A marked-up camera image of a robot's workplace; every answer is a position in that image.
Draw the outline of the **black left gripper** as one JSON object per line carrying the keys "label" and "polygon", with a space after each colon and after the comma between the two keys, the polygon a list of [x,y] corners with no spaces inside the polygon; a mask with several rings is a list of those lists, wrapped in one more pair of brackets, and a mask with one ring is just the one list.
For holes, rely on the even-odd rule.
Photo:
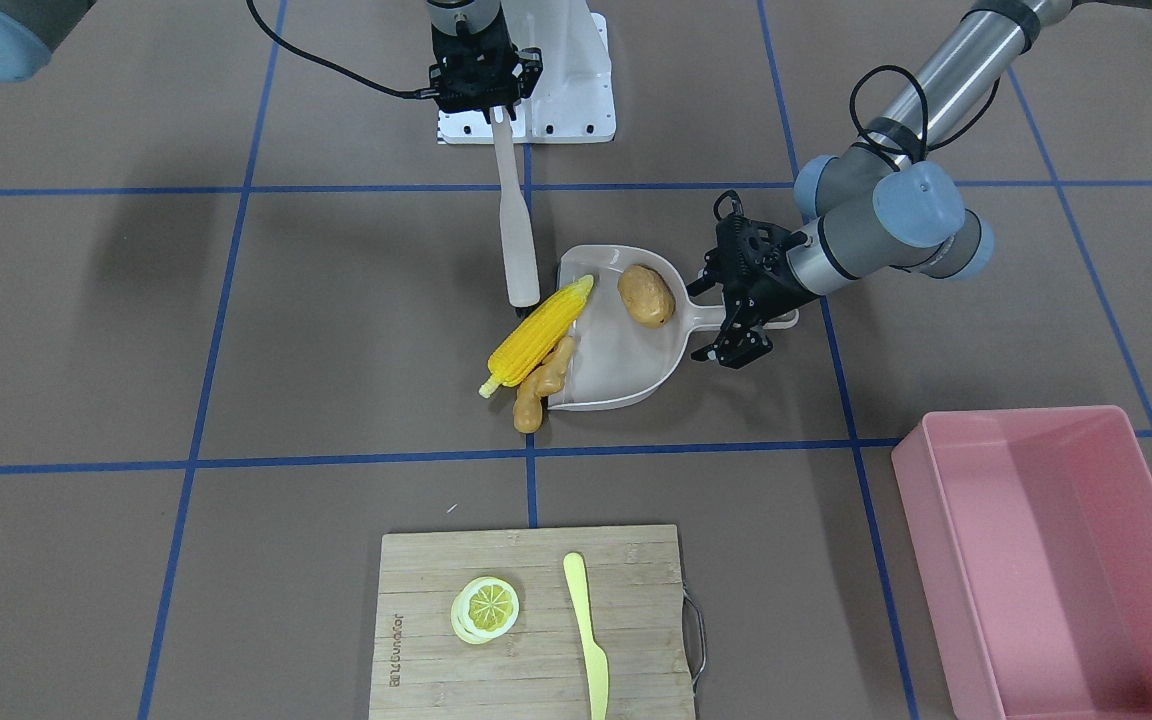
{"label": "black left gripper", "polygon": [[702,291],[721,287],[723,320],[717,338],[690,359],[736,370],[771,353],[774,319],[820,300],[820,293],[809,290],[791,265],[790,252],[806,249],[808,234],[751,219],[735,190],[719,195],[712,211],[717,247],[705,255]]}

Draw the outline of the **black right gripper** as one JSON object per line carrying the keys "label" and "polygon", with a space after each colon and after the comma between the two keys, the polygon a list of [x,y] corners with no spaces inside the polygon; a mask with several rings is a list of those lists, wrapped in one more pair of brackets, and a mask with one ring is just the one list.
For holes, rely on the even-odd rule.
{"label": "black right gripper", "polygon": [[447,114],[480,111],[490,120],[500,108],[516,120],[518,105],[532,96],[543,73],[541,50],[516,46],[502,28],[463,37],[431,29],[431,50],[430,86],[435,106]]}

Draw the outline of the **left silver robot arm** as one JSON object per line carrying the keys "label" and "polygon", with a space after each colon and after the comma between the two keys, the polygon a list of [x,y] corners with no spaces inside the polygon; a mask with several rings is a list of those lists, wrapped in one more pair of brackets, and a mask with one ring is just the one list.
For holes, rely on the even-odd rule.
{"label": "left silver robot arm", "polygon": [[931,154],[983,118],[1005,71],[1074,8],[1073,1],[977,1],[918,71],[877,67],[908,85],[869,122],[850,111],[856,137],[844,154],[799,168],[794,197],[804,223],[795,232],[751,219],[736,192],[719,196],[717,247],[685,291],[695,297],[719,287],[723,316],[717,338],[692,359],[746,366],[772,350],[767,333],[783,316],[879,270],[978,274],[995,251],[995,232],[967,209]]}

